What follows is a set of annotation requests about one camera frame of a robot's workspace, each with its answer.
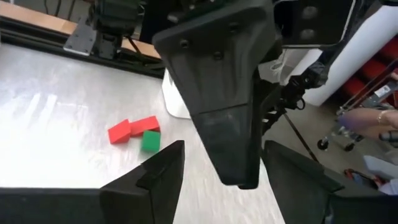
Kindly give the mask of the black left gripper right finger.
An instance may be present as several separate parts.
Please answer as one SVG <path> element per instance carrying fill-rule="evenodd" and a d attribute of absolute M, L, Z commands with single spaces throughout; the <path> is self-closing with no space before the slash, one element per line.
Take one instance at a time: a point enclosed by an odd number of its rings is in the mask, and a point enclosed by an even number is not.
<path fill-rule="evenodd" d="M 286 224 L 324 224 L 329 196 L 344 186 L 325 168 L 275 141 L 266 141 L 262 160 Z"/>

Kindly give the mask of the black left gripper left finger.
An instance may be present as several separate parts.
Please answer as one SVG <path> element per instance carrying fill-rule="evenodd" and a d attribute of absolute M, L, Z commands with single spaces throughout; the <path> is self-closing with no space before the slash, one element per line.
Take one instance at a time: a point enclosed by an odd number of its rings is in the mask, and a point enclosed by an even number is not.
<path fill-rule="evenodd" d="M 177 140 L 100 188 L 108 224 L 173 224 L 183 182 L 185 142 Z"/>

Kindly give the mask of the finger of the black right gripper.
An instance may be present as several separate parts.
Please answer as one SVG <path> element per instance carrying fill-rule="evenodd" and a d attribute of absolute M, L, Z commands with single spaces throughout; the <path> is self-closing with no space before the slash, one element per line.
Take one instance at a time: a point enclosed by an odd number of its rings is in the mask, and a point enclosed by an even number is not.
<path fill-rule="evenodd" d="M 275 42 L 272 0 L 203 0 L 152 39 L 220 181 L 259 184 L 258 65 Z"/>
<path fill-rule="evenodd" d="M 279 84 L 271 83 L 263 90 L 264 97 L 261 102 L 261 131 L 264 135 L 274 123 L 282 116 L 278 109 L 281 87 Z"/>

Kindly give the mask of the person's forearm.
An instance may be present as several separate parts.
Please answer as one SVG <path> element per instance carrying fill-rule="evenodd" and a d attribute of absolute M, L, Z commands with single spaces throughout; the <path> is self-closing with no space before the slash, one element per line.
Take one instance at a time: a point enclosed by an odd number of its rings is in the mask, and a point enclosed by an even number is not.
<path fill-rule="evenodd" d="M 379 139 L 381 133 L 398 131 L 398 110 L 355 108 L 342 114 L 338 122 L 358 135 Z"/>

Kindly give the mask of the black tripod stand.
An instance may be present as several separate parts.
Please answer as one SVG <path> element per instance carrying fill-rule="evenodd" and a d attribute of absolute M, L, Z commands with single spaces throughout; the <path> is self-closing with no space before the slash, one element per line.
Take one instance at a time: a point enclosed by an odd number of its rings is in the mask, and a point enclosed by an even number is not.
<path fill-rule="evenodd" d="M 314 161 L 317 161 L 318 159 L 304 140 L 299 130 L 288 117 L 287 110 L 303 110 L 305 108 L 305 102 L 303 99 L 305 92 L 309 89 L 318 88 L 324 85 L 327 79 L 328 69 L 323 63 L 316 61 L 306 68 L 302 74 L 291 76 L 286 86 L 279 84 L 281 87 L 281 93 L 278 109 L 282 113 L 281 117 L 284 117 L 287 120 L 290 127 L 293 129 L 294 133 Z"/>

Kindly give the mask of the white plastic bin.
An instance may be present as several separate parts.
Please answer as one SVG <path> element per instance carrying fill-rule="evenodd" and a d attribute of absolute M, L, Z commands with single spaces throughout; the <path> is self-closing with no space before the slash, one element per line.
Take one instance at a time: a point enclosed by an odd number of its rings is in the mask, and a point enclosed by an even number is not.
<path fill-rule="evenodd" d="M 162 92 L 168 113 L 176 118 L 191 119 L 187 107 L 167 69 L 162 81 Z"/>

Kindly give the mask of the green cube block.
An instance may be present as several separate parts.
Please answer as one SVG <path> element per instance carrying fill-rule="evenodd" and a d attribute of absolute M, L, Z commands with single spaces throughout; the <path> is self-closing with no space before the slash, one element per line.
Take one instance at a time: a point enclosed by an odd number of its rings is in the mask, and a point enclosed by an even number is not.
<path fill-rule="evenodd" d="M 156 153 L 160 150 L 161 134 L 157 131 L 144 131 L 141 149 L 146 152 Z"/>

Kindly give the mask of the red cube block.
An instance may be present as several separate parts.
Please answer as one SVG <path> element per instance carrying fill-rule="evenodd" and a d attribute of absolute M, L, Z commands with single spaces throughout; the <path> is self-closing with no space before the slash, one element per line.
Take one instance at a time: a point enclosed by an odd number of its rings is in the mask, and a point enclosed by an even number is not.
<path fill-rule="evenodd" d="M 108 137 L 111 144 L 122 144 L 129 141 L 131 129 L 129 120 L 125 119 L 108 129 Z"/>

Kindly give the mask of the red long block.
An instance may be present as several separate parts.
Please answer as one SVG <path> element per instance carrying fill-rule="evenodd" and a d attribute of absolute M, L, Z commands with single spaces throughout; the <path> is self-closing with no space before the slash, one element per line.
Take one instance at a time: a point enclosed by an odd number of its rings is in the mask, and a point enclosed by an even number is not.
<path fill-rule="evenodd" d="M 130 124 L 130 137 L 142 136 L 144 131 L 160 132 L 160 125 L 156 116 L 146 117 Z"/>

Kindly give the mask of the grey metal mounting plate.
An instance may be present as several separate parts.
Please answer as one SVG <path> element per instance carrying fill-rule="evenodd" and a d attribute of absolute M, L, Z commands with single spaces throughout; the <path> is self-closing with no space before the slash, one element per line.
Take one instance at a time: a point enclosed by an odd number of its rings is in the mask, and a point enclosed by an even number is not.
<path fill-rule="evenodd" d="M 65 42 L 63 49 L 87 57 L 93 50 L 95 40 L 96 31 L 91 27 L 88 16 L 81 16 L 76 29 Z"/>

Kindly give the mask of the white cylindrical roll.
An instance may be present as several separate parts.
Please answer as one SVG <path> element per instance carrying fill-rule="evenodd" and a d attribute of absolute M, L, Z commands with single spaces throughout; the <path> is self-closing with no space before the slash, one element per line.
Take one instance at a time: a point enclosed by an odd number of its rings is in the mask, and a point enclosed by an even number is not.
<path fill-rule="evenodd" d="M 381 6 L 367 18 L 330 67 L 326 84 L 307 90 L 306 103 L 322 105 L 374 54 L 398 34 L 398 6 Z"/>

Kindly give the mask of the red striped object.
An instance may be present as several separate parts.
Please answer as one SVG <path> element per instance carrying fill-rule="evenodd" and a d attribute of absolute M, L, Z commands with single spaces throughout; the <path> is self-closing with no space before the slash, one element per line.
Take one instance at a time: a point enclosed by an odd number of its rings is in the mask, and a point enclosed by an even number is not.
<path fill-rule="evenodd" d="M 398 72 L 398 34 L 343 84 L 338 96 L 342 100 L 351 100 L 350 104 L 362 100 L 387 83 L 391 72 Z"/>

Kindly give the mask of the metal wheeled cart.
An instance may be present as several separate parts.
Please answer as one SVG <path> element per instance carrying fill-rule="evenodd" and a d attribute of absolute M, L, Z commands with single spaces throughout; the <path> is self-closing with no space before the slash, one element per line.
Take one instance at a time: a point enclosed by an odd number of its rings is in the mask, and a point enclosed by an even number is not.
<path fill-rule="evenodd" d="M 372 87 L 369 90 L 362 88 L 361 91 L 351 97 L 336 113 L 338 117 L 345 112 L 355 108 L 374 108 L 374 109 L 393 109 L 393 106 L 385 100 L 398 90 L 398 83 L 389 81 L 381 87 Z M 343 148 L 344 151 L 350 152 L 354 147 L 364 139 L 364 136 L 358 135 L 342 124 L 336 123 L 329 132 L 317 142 L 317 147 L 325 151 L 328 149 L 329 143 L 337 136 L 345 137 L 349 140 L 348 144 Z"/>

